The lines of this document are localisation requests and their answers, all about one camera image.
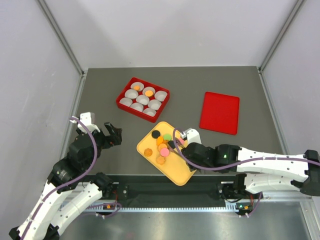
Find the metal tongs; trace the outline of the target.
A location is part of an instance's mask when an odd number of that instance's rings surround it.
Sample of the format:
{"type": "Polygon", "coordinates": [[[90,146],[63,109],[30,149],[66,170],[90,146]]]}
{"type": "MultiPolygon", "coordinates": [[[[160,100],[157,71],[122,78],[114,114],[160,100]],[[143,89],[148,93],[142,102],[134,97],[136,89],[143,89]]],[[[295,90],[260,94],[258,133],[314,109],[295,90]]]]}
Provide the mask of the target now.
{"type": "Polygon", "coordinates": [[[174,145],[175,145],[175,149],[170,148],[170,146],[167,143],[168,149],[170,151],[170,153],[174,153],[178,156],[182,155],[182,150],[186,147],[186,142],[184,141],[184,145],[180,144],[178,139],[182,139],[181,137],[176,137],[175,139],[172,139],[172,141],[174,141],[174,145]]]}

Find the orange leaf cookie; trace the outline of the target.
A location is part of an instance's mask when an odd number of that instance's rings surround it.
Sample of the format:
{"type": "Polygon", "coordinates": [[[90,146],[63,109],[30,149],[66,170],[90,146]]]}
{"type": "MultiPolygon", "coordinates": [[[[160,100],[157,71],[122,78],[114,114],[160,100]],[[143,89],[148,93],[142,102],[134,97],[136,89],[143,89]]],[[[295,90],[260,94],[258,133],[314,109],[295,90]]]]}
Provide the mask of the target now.
{"type": "Polygon", "coordinates": [[[157,158],[156,158],[156,163],[159,164],[159,165],[163,165],[164,163],[166,162],[166,158],[159,155],[157,158]]]}

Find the orange flower cookie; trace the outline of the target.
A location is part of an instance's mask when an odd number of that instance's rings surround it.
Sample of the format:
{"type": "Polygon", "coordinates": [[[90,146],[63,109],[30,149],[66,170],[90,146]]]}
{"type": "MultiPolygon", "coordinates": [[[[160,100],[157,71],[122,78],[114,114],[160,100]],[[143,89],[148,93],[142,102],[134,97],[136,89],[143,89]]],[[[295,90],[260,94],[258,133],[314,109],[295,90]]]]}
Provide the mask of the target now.
{"type": "Polygon", "coordinates": [[[136,85],[136,86],[133,87],[133,89],[136,90],[136,91],[139,91],[140,87],[138,85],[136,85]]]}

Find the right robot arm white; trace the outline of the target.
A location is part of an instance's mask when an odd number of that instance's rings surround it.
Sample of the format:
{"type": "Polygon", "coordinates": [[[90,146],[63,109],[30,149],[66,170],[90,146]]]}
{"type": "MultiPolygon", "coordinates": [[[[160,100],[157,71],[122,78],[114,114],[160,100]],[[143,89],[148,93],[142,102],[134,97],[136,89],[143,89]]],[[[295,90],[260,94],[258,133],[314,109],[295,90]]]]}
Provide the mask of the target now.
{"type": "Polygon", "coordinates": [[[178,150],[187,164],[197,170],[236,173],[233,192],[239,198],[263,191],[299,191],[320,195],[320,155],[316,150],[282,155],[259,152],[238,145],[214,148],[192,142],[178,150]]]}

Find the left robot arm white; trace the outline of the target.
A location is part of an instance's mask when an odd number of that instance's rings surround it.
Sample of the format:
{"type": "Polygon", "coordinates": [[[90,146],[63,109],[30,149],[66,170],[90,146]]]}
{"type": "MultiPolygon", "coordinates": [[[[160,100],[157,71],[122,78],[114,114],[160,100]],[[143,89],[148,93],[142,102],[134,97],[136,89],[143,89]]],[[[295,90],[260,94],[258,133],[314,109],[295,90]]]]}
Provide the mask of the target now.
{"type": "Polygon", "coordinates": [[[33,210],[20,226],[10,230],[13,240],[58,240],[67,227],[94,202],[115,193],[113,181],[99,172],[88,179],[85,188],[66,205],[67,197],[93,168],[102,150],[122,143],[122,129],[110,122],[103,131],[93,123],[72,117],[77,123],[77,137],[69,145],[66,156],[52,168],[41,196],[33,210]]]}

